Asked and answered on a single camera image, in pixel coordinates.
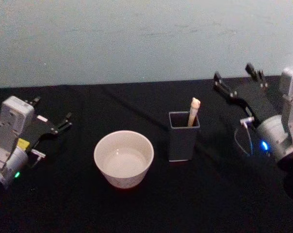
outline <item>black tablecloth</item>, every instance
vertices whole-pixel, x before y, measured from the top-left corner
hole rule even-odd
[[[279,77],[269,77],[269,100],[280,113]],[[230,79],[236,85],[241,79]],[[212,90],[212,80],[0,89],[42,97],[36,113],[57,123],[72,112],[72,128],[37,147],[47,154],[0,198],[0,232],[293,232],[286,173],[259,149],[244,155],[233,132],[245,113]],[[194,158],[167,159],[169,111],[201,100]],[[114,189],[95,166],[93,151],[106,134],[132,130],[153,144],[142,183]],[[245,133],[239,139],[248,148]]]

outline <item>bowl rim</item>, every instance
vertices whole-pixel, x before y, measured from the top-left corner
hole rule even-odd
[[[143,171],[141,171],[141,172],[139,172],[139,173],[137,173],[137,174],[135,174],[135,175],[133,175],[133,176],[129,176],[129,177],[118,177],[118,176],[112,176],[111,174],[108,174],[107,172],[105,172],[105,171],[100,167],[100,165],[98,165],[97,160],[96,160],[96,150],[98,149],[98,146],[99,146],[99,145],[100,145],[100,144],[101,144],[101,143],[102,143],[107,137],[109,137],[109,136],[111,136],[111,135],[113,135],[113,134],[119,134],[119,133],[132,133],[132,134],[136,134],[136,135],[142,137],[142,138],[143,138],[143,139],[149,144],[149,146],[150,146],[150,148],[151,148],[151,159],[150,159],[150,161],[148,162],[146,168],[145,168]],[[144,135],[142,135],[141,133],[138,133],[138,132],[135,132],[135,131],[131,131],[131,130],[119,130],[119,131],[115,131],[115,132],[112,132],[112,133],[109,133],[109,134],[105,135],[102,139],[99,140],[99,142],[97,143],[97,145],[95,146],[95,149],[94,149],[94,161],[95,161],[96,166],[99,168],[99,170],[100,170],[102,173],[104,173],[104,174],[106,174],[106,175],[108,175],[108,176],[110,176],[110,177],[118,178],[118,179],[132,178],[132,177],[135,177],[135,176],[138,176],[138,175],[144,173],[144,172],[145,172],[146,170],[148,170],[149,167],[151,166],[151,163],[153,162],[153,159],[154,159],[154,148],[153,148],[153,145],[152,145],[152,143],[150,142],[150,140],[149,140],[147,137],[145,137]]]

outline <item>pen holder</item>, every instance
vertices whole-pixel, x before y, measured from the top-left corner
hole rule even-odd
[[[191,160],[197,131],[200,127],[196,115],[193,126],[188,127],[190,112],[169,112],[169,155],[170,162]]]

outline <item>yellow label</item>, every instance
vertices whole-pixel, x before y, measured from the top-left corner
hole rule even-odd
[[[22,148],[23,150],[26,150],[27,147],[29,146],[30,142],[22,139],[22,138],[19,138],[18,139],[18,142],[17,142],[17,145]]]

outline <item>green led light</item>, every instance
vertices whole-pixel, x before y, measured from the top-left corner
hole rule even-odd
[[[20,175],[20,172],[18,171],[18,172],[15,174],[15,178],[17,178],[19,175]]]

